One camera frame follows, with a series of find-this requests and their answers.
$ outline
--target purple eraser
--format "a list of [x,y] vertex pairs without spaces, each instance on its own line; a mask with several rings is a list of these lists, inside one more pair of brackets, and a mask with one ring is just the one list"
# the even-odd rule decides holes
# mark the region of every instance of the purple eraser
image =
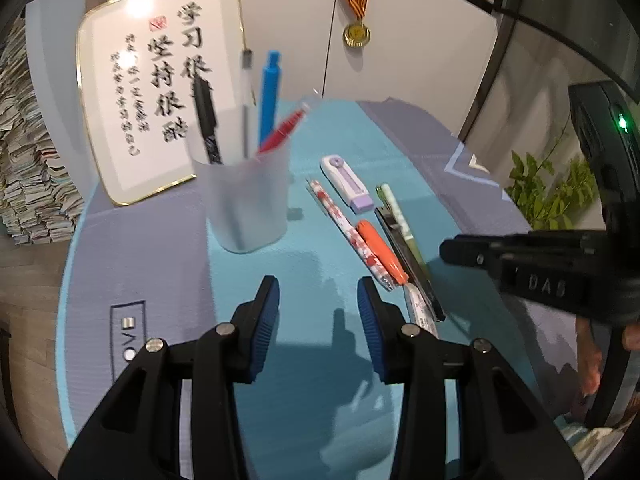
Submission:
[[357,214],[373,209],[373,200],[369,195],[362,195],[354,198],[350,204],[351,210]]

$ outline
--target table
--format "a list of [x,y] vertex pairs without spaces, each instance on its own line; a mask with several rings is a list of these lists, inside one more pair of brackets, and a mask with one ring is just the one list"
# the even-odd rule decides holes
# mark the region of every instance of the table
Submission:
[[[488,338],[555,417],[577,389],[574,318],[501,297],[478,270],[438,259],[443,238],[523,232],[528,225],[499,185],[433,116],[404,102],[324,102],[292,139],[289,225],[252,254],[222,250],[207,229],[194,182],[117,208],[95,191],[70,245],[61,288],[56,372],[68,441],[126,366],[123,352],[160,336],[197,338],[251,299],[265,274],[280,280],[280,325],[264,371],[236,386],[250,468],[261,479],[388,478],[402,386],[372,371],[355,295],[368,274],[305,189],[338,153],[368,189],[388,182],[448,314],[443,339]],[[378,226],[372,212],[363,218]],[[402,292],[383,292],[404,309]],[[120,320],[135,317],[134,330]],[[188,398],[190,385],[183,393]],[[447,461],[458,457],[454,384],[447,382]],[[182,428],[188,428],[183,402]],[[181,467],[190,473],[188,435]]]

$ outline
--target hand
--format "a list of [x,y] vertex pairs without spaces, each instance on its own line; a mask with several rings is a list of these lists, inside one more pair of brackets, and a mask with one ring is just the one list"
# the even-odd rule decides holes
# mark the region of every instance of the hand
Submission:
[[[578,351],[578,378],[584,396],[593,395],[600,386],[602,352],[591,336],[589,320],[575,318]],[[627,325],[622,334],[622,345],[631,352],[640,350],[640,323]]]

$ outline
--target red and white patterned pen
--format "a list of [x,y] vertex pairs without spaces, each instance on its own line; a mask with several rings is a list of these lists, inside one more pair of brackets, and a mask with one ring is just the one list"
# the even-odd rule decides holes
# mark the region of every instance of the red and white patterned pen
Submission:
[[380,260],[371,252],[369,246],[365,243],[360,234],[358,234],[355,227],[347,220],[346,216],[342,214],[340,208],[335,205],[333,200],[331,200],[331,197],[322,188],[321,184],[317,180],[309,180],[308,182],[313,194],[318,197],[318,200],[324,209],[329,213],[329,216],[339,227],[340,231],[342,231],[344,237],[347,238],[351,247],[355,249],[373,276],[382,284],[383,287],[386,288],[386,290],[392,290],[395,288],[396,284],[394,283],[391,275],[386,272],[386,269],[382,263],[380,263]]

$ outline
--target wall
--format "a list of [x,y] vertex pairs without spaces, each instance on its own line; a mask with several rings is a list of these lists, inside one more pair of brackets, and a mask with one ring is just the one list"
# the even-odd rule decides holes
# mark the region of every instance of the wall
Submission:
[[98,181],[76,81],[76,31],[104,0],[35,0],[26,6],[27,56],[38,106],[71,180],[85,200]]
[[351,9],[337,0],[324,96],[396,97],[458,134],[494,47],[496,19],[465,0],[369,0],[371,41],[362,51],[342,40],[351,22]]
[[[546,154],[566,127],[565,140],[551,158],[555,167],[562,169],[580,153],[569,118],[567,87],[602,79],[608,78],[573,50],[517,23],[466,145],[502,186],[508,186],[511,150],[521,155]],[[577,226],[604,227],[599,202],[585,212]]]
[[254,90],[267,51],[282,53],[281,97],[322,91],[334,0],[241,0],[246,41],[254,51]]

